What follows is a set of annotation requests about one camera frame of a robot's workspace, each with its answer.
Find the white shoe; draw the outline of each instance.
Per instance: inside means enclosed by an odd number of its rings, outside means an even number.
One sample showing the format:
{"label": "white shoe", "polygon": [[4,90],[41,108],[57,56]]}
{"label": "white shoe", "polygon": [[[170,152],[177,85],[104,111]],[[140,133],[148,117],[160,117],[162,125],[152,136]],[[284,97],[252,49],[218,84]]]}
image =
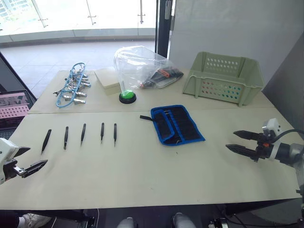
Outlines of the white shoe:
{"label": "white shoe", "polygon": [[175,228],[196,228],[190,218],[182,213],[176,213],[172,220]]}
{"label": "white shoe", "polygon": [[26,228],[38,228],[47,224],[51,218],[42,215],[25,214],[22,216],[25,219]]}
{"label": "white shoe", "polygon": [[132,217],[125,218],[117,226],[117,228],[135,228],[135,227],[136,225]]}

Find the light green plastic basket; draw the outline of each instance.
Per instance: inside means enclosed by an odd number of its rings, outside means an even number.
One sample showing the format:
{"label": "light green plastic basket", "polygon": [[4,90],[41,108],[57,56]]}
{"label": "light green plastic basket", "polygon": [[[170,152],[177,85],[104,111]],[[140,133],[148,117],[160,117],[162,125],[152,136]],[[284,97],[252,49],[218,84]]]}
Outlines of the light green plastic basket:
{"label": "light green plastic basket", "polygon": [[237,103],[249,104],[264,86],[257,61],[245,57],[199,52],[183,93]]}

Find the plastic bag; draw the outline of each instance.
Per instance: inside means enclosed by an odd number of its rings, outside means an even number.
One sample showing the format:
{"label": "plastic bag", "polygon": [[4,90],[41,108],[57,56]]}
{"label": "plastic bag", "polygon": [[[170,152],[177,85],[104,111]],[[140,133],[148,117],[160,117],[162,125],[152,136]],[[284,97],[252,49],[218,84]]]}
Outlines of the plastic bag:
{"label": "plastic bag", "polygon": [[143,46],[118,49],[114,66],[122,92],[135,88],[163,88],[183,76],[171,61]]}

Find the tool pouch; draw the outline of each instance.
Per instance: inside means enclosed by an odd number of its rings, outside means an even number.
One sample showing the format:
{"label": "tool pouch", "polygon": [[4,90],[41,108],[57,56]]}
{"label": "tool pouch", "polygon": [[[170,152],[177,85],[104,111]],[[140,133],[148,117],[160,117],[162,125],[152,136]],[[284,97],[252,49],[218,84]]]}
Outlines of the tool pouch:
{"label": "tool pouch", "polygon": [[205,141],[196,124],[182,105],[171,105],[151,109],[151,117],[141,119],[153,121],[162,144],[177,146],[186,143]]}

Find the person's foot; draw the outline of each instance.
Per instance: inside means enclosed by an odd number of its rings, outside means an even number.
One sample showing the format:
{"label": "person's foot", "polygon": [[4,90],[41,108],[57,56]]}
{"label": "person's foot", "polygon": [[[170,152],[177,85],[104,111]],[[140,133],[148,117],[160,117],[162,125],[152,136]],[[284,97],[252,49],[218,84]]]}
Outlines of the person's foot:
{"label": "person's foot", "polygon": [[127,217],[118,224],[117,228],[136,228],[136,224],[132,217]]}
{"label": "person's foot", "polygon": [[182,213],[176,213],[172,221],[175,228],[196,228],[190,218]]}
{"label": "person's foot", "polygon": [[38,228],[47,224],[51,218],[42,215],[25,214],[22,216],[25,219],[26,228]]}

